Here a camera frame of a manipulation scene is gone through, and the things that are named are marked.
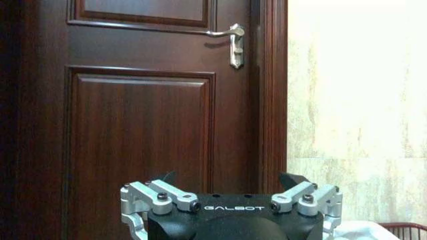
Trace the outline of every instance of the raised door panel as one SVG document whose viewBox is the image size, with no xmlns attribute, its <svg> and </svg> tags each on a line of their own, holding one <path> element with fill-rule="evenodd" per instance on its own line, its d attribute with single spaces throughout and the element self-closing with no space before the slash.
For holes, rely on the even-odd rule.
<svg viewBox="0 0 427 240">
<path fill-rule="evenodd" d="M 212 30 L 216 0 L 71 0 L 67 22 L 103 27 L 197 32 Z"/>
<path fill-rule="evenodd" d="M 209 192 L 213 76 L 70 69 L 70 239 L 119 239 L 127 234 L 117 220 L 123 183 L 175 171 L 177 186 Z"/>
</svg>

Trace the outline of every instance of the door frame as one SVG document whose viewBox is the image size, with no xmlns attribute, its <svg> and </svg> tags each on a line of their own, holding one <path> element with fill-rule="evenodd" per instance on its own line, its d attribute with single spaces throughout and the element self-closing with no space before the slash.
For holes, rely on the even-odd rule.
<svg viewBox="0 0 427 240">
<path fill-rule="evenodd" d="M 260 0 L 258 166 L 260 193 L 281 192 L 286 171 L 288 0 Z"/>
<path fill-rule="evenodd" d="M 19 70 L 18 1 L 0 4 L 0 239 L 14 239 L 17 77 Z"/>
</svg>

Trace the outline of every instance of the white cloth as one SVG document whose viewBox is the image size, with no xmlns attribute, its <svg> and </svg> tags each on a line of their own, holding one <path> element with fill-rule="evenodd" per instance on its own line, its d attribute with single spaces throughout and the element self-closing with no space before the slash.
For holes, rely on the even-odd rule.
<svg viewBox="0 0 427 240">
<path fill-rule="evenodd" d="M 334 228 L 334 240 L 398 240 L 398 238 L 372 221 L 342 221 Z"/>
</svg>

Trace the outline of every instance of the door panel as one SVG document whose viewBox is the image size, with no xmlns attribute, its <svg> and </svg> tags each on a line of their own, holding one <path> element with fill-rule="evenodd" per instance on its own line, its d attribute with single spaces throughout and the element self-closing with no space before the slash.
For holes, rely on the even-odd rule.
<svg viewBox="0 0 427 240">
<path fill-rule="evenodd" d="M 209 73 L 70 68 L 70 239 L 107 239 L 117 223 L 117 189 L 175 171 L 175 185 L 212 186 Z"/>
<path fill-rule="evenodd" d="M 67 22 L 159 31 L 214 30 L 217 0 L 71 0 Z"/>
<path fill-rule="evenodd" d="M 165 2 L 23 3 L 18 189 L 35 186 L 18 194 L 26 238 L 129 238 L 119 187 L 167 171 L 195 193 L 257 190 L 250 1 L 179 0 L 163 10 Z M 229 37 L 204 35 L 234 23 L 245 28 L 238 70 Z M 26 194 L 47 197 L 34 203 Z"/>
</svg>

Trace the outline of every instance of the door molding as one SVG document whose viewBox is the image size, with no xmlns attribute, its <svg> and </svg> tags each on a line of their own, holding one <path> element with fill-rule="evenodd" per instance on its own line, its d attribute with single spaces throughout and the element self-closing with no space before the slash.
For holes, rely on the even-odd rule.
<svg viewBox="0 0 427 240">
<path fill-rule="evenodd" d="M 282 191 L 286 170 L 288 0 L 260 0 L 257 191 Z"/>
</svg>

